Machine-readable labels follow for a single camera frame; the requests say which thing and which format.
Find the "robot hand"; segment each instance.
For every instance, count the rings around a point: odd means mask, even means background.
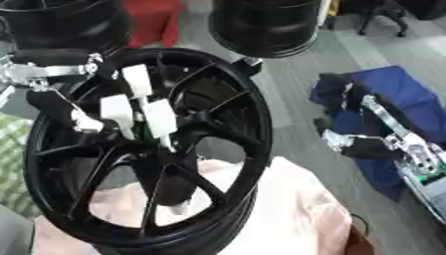
[[[345,106],[342,108],[360,113],[366,128],[376,126],[377,131],[373,136],[340,134],[317,120],[315,125],[329,147],[355,158],[393,158],[403,161],[416,169],[421,179],[443,173],[446,168],[445,151],[439,145],[428,142],[423,131],[415,127],[397,107],[379,96],[367,93],[361,85],[358,90],[356,86],[357,83],[350,83],[343,86],[343,90],[338,90],[343,98],[341,104]]]
[[[0,59],[0,82],[7,88],[0,95],[4,106],[16,88],[28,89],[27,100],[62,125],[82,132],[102,132],[115,128],[113,122],[89,117],[75,103],[52,88],[53,80],[63,77],[101,76],[119,81],[118,72],[106,64],[100,54],[83,50],[26,50]]]

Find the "white 3d printed part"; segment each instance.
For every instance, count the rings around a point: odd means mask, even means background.
[[[126,95],[101,98],[101,118],[117,122],[122,135],[127,139],[134,139],[131,130],[133,128],[133,110]]]
[[[124,78],[130,85],[134,97],[147,122],[147,127],[154,138],[159,138],[161,144],[174,151],[170,134],[176,132],[176,115],[170,102],[166,99],[149,103],[147,96],[152,95],[150,75],[145,65],[137,65],[122,69]]]
[[[176,125],[176,115],[169,100],[159,100],[141,107],[151,135],[154,138],[160,138],[161,144],[173,149],[169,135],[176,132],[178,127]]]
[[[145,65],[124,68],[122,69],[122,74],[130,85],[135,98],[142,98],[153,94],[150,76]]]

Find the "wheel rim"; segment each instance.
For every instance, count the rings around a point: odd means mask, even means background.
[[[60,129],[57,124],[40,116],[30,133],[25,155],[25,179],[36,203],[46,217],[62,230],[82,240],[107,247],[163,247],[174,240],[207,231],[220,224],[221,219],[239,208],[255,188],[269,160],[272,128],[262,95],[251,80],[234,70],[230,64],[205,53],[185,49],[132,50],[114,56],[113,61],[119,67],[145,63],[154,67],[154,70],[161,70],[151,73],[151,78],[164,85],[171,81],[163,81],[165,74],[162,70],[167,72],[168,67],[173,65],[190,69],[190,72],[178,77],[170,89],[162,86],[155,93],[155,97],[160,98],[168,95],[179,115],[179,131],[172,136],[180,144],[179,153],[168,153],[156,143],[147,140],[129,142],[119,138],[119,135],[115,135],[114,139],[91,139],[69,130],[56,131]],[[185,108],[184,101],[189,96],[185,90],[191,90],[203,77],[221,79],[233,90],[234,95],[207,110],[198,108],[198,111],[192,111],[188,106]],[[101,81],[93,78],[70,88],[67,93],[78,100],[84,109],[94,111],[96,96],[116,93],[114,88],[104,87]],[[235,128],[228,128],[230,125],[225,123],[225,118],[220,117],[228,111],[233,114],[235,110],[242,108],[249,109],[248,125],[252,130],[249,135]],[[206,136],[231,140],[241,145],[247,155],[240,174],[226,192],[219,190],[200,174],[187,169],[188,166],[182,163],[182,158],[191,147]],[[73,160],[74,157],[92,156],[95,153],[99,153],[99,159],[88,177],[86,183],[89,184],[83,184],[76,197],[70,193],[68,187],[61,184],[63,174],[58,170],[60,164]],[[111,224],[93,216],[88,210],[93,192],[102,179],[122,164],[130,164],[141,185],[148,189],[146,193],[149,202],[140,228]],[[163,167],[144,170],[146,165],[158,164]],[[153,190],[159,186],[159,179],[163,174],[177,175],[197,184],[209,195],[212,205],[184,221],[156,226],[153,224],[153,208],[156,206],[150,206],[150,202],[154,201],[156,192]]]

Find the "light pink fabric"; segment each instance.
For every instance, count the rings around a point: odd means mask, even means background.
[[[200,172],[227,190],[240,171],[240,165],[219,160],[202,161]],[[92,212],[110,222],[138,226],[146,197],[136,183],[124,188],[97,192]],[[159,206],[156,221],[180,221],[206,208],[210,199],[201,190],[178,208]],[[259,182],[258,198],[252,215],[237,238],[220,255],[238,254],[343,254],[351,218],[344,207],[308,170],[282,157],[274,158]],[[76,240],[48,222],[36,219],[35,255],[99,255],[91,245]]]

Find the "floor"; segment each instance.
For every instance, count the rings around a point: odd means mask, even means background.
[[[230,61],[239,58],[215,43],[207,32],[211,1],[187,1],[188,11],[180,19],[178,46]],[[376,19],[368,35],[359,37],[354,33],[356,18],[342,17],[335,32],[321,30],[318,41],[305,53],[266,60],[255,81],[273,116],[273,154],[313,171],[352,213],[364,217],[372,227],[370,238],[377,255],[445,254],[445,234],[410,193],[406,192],[399,203],[388,200],[368,185],[351,160],[332,153],[321,142],[312,120],[322,111],[307,100],[319,73],[400,65],[446,102],[446,18],[407,21],[411,28],[407,38],[395,37],[394,25],[383,19]],[[18,95],[4,112],[23,117],[35,114],[23,106],[23,97]]]

